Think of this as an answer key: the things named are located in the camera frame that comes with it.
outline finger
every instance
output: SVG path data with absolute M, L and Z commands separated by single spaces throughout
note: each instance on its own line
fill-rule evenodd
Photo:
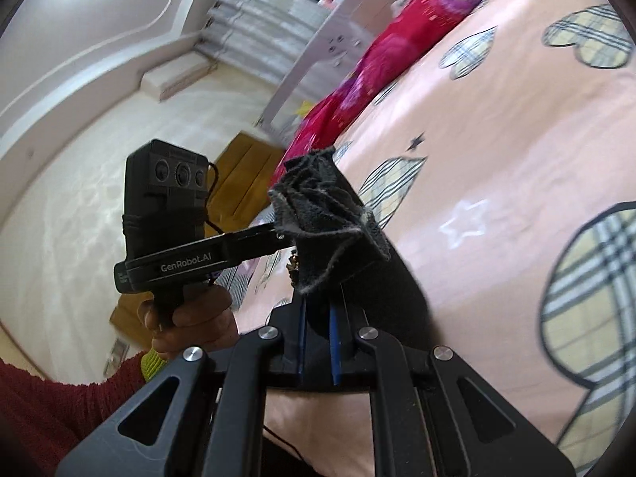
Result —
M 170 362 L 176 359 L 179 355 L 181 355 L 181 352 L 164 352 L 164 353 L 157 352 L 157 355 L 159 356 L 160 359 L 163 359 L 166 362 Z
M 213 285 L 198 298 L 184 303 L 174 311 L 174 326 L 181 328 L 204 323 L 230 308 L 231 304 L 230 293 L 223 287 Z
M 239 340 L 239 329 L 237 328 L 236 321 L 232 321 L 230 327 L 225 331 L 225 334 L 219 337 L 217 340 L 207 343 L 203 346 L 206 352 L 212 352 L 214 350 L 222 350 L 224 348 L 230 348 L 234 346 Z
M 139 321 L 150 331 L 159 329 L 159 315 L 154 307 L 155 302 L 152 299 L 142 301 L 137 307 Z
M 236 321 L 231 310 L 226 309 L 220 315 L 204 323 L 182 328 L 170 328 L 155 334 L 153 348 L 157 352 L 176 352 L 190 346 L 214 344 L 228 331 L 236 329 Z

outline red sweater sleeve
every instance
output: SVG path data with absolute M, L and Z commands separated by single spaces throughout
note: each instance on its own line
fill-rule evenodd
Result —
M 82 440 L 145 384 L 140 365 L 142 355 L 125 361 L 101 384 L 60 384 L 9 365 L 3 365 L 3 377 L 9 377 L 26 400 L 38 407 L 45 406 L 51 416 Z

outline tiled floor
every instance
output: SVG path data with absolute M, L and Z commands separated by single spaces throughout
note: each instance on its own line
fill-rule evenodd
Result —
M 122 235 L 126 157 L 161 138 L 216 159 L 256 132 L 273 89 L 228 66 L 171 99 L 123 100 L 43 170 L 0 232 L 0 320 L 30 358 L 64 382 L 101 378 L 116 334 L 112 266 Z

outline camera module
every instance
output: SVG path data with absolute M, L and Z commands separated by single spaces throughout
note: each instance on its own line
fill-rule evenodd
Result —
M 184 163 L 179 163 L 177 165 L 175 176 L 179 186 L 188 186 L 190 183 L 190 167 Z
M 170 168 L 168 167 L 168 163 L 166 162 L 166 160 L 160 159 L 159 161 L 157 161 L 157 164 L 155 165 L 155 177 L 159 181 L 164 182 L 166 179 L 168 179 L 169 175 Z
M 203 170 L 197 170 L 195 173 L 195 183 L 197 186 L 203 186 L 206 182 L 206 175 L 203 173 Z

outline bed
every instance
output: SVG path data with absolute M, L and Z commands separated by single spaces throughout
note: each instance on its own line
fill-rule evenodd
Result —
M 636 401 L 630 9 L 623 22 L 608 0 L 485 0 L 375 98 L 334 155 L 443 343 L 578 475 Z M 288 256 L 256 265 L 241 331 L 289 302 Z M 366 395 L 271 392 L 265 424 L 322 475 L 374 475 Z

